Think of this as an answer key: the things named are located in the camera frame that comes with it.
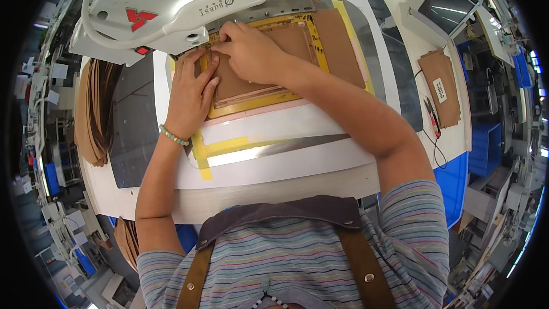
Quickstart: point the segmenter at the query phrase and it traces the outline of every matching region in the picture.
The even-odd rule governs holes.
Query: gray striped t-shirt
[[[402,184],[383,196],[379,225],[361,211],[363,232],[397,308],[440,308],[446,291],[448,230],[434,182]],[[137,258],[147,306],[172,309],[196,251],[148,251]],[[362,308],[347,257],[334,228],[283,218],[228,231],[215,244],[200,308],[248,309],[269,295],[307,309]],[[266,300],[259,308],[272,306]]]

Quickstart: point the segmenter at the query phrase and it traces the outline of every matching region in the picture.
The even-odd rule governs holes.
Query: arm
[[[219,83],[217,77],[210,80],[218,59],[214,59],[210,67],[195,79],[194,63],[203,54],[203,50],[198,50],[176,63],[164,126],[185,141],[202,125]],[[182,149],[182,145],[160,134],[137,197],[136,230],[140,253],[168,250],[184,255],[171,216],[175,176]]]
[[[407,181],[435,181],[423,144],[401,115],[366,91],[288,55],[262,32],[238,22],[225,23],[212,50],[230,55],[242,79],[284,86],[333,118],[374,155],[381,192]]]

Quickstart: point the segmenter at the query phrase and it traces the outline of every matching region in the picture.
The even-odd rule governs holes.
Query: hand
[[[197,78],[194,77],[194,63],[204,54],[199,49],[187,56],[183,62],[176,62],[170,93],[168,117],[164,126],[176,137],[187,141],[204,122],[219,77],[211,79],[219,57],[216,57]]]
[[[211,50],[230,56],[229,66],[241,79],[259,84],[282,85],[294,56],[283,52],[261,31],[242,22],[226,22]]]

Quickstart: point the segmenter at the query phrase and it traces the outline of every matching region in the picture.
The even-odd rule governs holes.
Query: red button
[[[145,55],[146,53],[149,52],[149,50],[150,50],[150,49],[147,49],[147,48],[145,48],[145,47],[141,47],[141,48],[137,49],[136,52],[138,52],[138,53],[141,54],[141,55]]]

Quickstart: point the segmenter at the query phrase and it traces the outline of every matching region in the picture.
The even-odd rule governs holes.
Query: turquoise bead bracelet
[[[162,134],[168,136],[168,138],[170,140],[173,140],[177,143],[179,143],[180,145],[183,145],[183,146],[188,146],[189,145],[189,141],[183,141],[182,139],[176,137],[174,134],[170,133],[166,127],[164,127],[163,124],[160,125],[160,131],[162,132]]]

